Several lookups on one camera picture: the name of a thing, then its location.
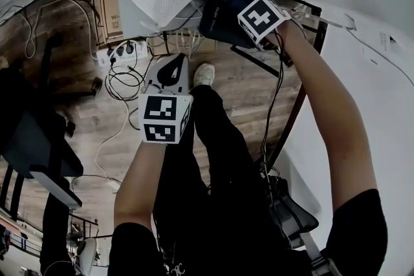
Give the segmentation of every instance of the wooden floor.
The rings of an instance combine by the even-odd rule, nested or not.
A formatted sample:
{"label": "wooden floor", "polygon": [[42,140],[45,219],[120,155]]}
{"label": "wooden floor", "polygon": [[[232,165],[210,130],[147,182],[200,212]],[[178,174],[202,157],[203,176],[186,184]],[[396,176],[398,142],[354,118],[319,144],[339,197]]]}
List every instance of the wooden floor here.
{"label": "wooden floor", "polygon": [[[41,0],[30,6],[27,16],[30,22],[36,19],[36,12],[42,4],[52,0]],[[93,20],[91,11],[85,7]],[[38,51],[32,59],[25,59],[25,41],[28,27],[20,16],[13,17],[0,27],[0,63],[8,64],[16,58],[24,60],[23,73],[36,85],[44,45],[54,32],[61,32],[64,45],[52,55],[50,81],[56,83],[59,92],[75,92],[90,88],[95,77],[104,79],[106,73],[89,55],[88,28],[82,12],[70,2],[60,2],[43,9],[37,31]],[[253,55],[268,65],[278,68],[279,61],[273,52],[255,52]],[[277,79],[230,51],[230,46],[219,44],[217,52],[198,53],[191,57],[191,70],[203,62],[215,65],[214,89],[224,100],[224,108],[231,121],[243,133],[254,158],[259,156],[263,139],[269,103],[272,99]],[[148,60],[138,62],[137,69],[144,72]],[[294,68],[285,70],[285,79],[272,112],[269,141],[276,143],[292,110],[300,87],[300,80]],[[129,103],[130,110],[136,101]],[[85,168],[87,175],[102,175],[94,162],[99,145],[117,133],[126,116],[124,105],[112,99],[105,89],[95,98],[77,101],[57,107],[68,114],[76,124],[73,138],[67,141],[74,149]],[[135,114],[131,117],[135,125]],[[98,156],[98,162],[108,176],[122,180],[140,143],[140,134],[127,123],[122,133],[106,144]],[[201,168],[203,180],[209,182],[208,157],[198,138],[195,138],[194,153]],[[0,181],[4,177],[7,164],[0,161]],[[83,201],[83,207],[76,215],[94,220],[101,225],[100,234],[111,233],[112,209],[115,195],[105,180],[96,177],[81,177],[73,183],[74,192]],[[21,217],[41,227],[47,192],[35,181],[25,180],[21,194],[19,214]]]}

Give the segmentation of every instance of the black pants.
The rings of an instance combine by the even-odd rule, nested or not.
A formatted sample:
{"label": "black pants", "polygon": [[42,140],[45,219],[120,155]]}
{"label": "black pants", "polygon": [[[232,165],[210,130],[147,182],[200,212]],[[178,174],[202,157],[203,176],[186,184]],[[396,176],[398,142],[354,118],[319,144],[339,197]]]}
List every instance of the black pants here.
{"label": "black pants", "polygon": [[[276,230],[259,169],[222,99],[207,85],[191,93],[190,120],[180,144],[166,149],[158,185],[154,218],[160,245],[173,249],[175,264],[191,265],[195,274],[223,272],[223,261],[234,272],[237,265],[272,256]],[[194,124],[208,152],[211,196],[193,155]]]}
{"label": "black pants", "polygon": [[[64,180],[64,182],[69,188],[68,181]],[[42,275],[45,275],[45,272],[47,272],[46,276],[75,275],[66,247],[68,220],[69,208],[49,194],[43,215],[43,244],[40,253]]]}

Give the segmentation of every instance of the chair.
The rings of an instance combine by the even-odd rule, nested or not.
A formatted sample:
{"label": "chair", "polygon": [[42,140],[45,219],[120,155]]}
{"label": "chair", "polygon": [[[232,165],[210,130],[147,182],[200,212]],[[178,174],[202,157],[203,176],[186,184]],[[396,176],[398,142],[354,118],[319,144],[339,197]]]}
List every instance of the chair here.
{"label": "chair", "polygon": [[[17,217],[17,207],[24,178],[35,178],[57,199],[70,208],[82,206],[81,200],[70,189],[64,189],[63,176],[78,177],[83,166],[65,141],[65,131],[73,133],[74,125],[67,128],[64,117],[52,106],[54,95],[49,92],[48,75],[51,51],[63,43],[56,34],[48,39],[42,59],[39,85],[35,89],[20,73],[21,62],[15,61],[9,68],[0,70],[0,154],[8,162],[8,171],[0,196],[4,207],[5,194],[12,171],[18,172],[12,199],[12,218]],[[70,100],[80,96],[94,96],[98,90],[66,94]],[[55,95],[62,101],[62,95]]]}

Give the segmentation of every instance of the power strip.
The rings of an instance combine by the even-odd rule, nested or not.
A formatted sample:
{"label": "power strip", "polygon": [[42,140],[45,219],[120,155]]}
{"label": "power strip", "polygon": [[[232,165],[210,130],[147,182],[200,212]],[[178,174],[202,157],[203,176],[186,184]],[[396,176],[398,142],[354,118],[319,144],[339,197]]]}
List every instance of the power strip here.
{"label": "power strip", "polygon": [[[127,44],[122,45],[114,54],[115,63],[121,65],[125,62],[131,62],[136,59],[145,59],[148,57],[148,47],[145,41],[132,41],[129,44],[132,48],[130,53],[127,52]],[[113,50],[104,48],[96,52],[99,66],[102,68],[109,67],[111,65],[109,56],[113,53]]]}

